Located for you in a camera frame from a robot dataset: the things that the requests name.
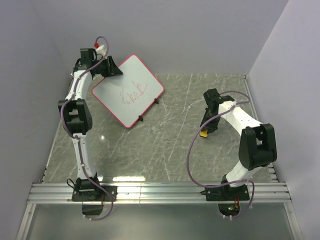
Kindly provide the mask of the yellow whiteboard eraser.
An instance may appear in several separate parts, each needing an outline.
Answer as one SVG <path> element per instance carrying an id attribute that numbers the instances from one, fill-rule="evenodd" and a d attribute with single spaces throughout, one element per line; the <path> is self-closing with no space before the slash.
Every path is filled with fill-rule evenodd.
<path id="1" fill-rule="evenodd" d="M 199 136 L 202 138 L 207 138 L 208 137 L 208 129 L 207 128 L 203 128 L 201 130 L 201 132 L 199 133 Z"/>

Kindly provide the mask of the red framed whiteboard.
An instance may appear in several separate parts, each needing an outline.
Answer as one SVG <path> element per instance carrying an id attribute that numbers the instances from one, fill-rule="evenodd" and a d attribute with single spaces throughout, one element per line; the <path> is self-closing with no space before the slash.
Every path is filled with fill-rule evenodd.
<path id="1" fill-rule="evenodd" d="M 91 92 L 128 129 L 140 120 L 165 88 L 135 54 L 130 55 L 118 68 L 122 75 L 101 80 Z"/>

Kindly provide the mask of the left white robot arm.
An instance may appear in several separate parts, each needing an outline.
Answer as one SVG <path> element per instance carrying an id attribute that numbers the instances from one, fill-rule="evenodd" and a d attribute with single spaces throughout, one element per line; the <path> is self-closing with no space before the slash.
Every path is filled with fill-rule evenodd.
<path id="1" fill-rule="evenodd" d="M 104 55 L 97 59 L 94 55 L 82 55 L 73 68 L 73 81 L 69 93 L 64 100 L 58 102 L 58 110 L 64 130 L 74 146 L 77 162 L 77 179 L 67 179 L 72 183 L 73 201 L 108 201 L 115 200 L 114 188 L 108 192 L 100 185 L 97 171 L 90 160 L 87 138 L 93 127 L 93 119 L 86 102 L 89 86 L 96 75 L 103 77 L 121 76 L 111 56 Z"/>

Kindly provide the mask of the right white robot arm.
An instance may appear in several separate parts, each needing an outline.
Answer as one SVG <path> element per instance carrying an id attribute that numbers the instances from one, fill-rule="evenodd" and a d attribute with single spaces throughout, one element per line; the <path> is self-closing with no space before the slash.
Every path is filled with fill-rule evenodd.
<path id="1" fill-rule="evenodd" d="M 236 198 L 248 200 L 246 181 L 277 159 L 274 127 L 254 119 L 231 100 L 223 103 L 209 103 L 201 123 L 204 124 L 214 116 L 218 117 L 203 127 L 199 135 L 206 138 L 218 129 L 219 120 L 223 118 L 240 135 L 239 161 L 229 173 L 223 176 L 221 181 L 223 186 L 206 187 L 201 194 L 205 195 L 208 201 L 231 201 Z"/>

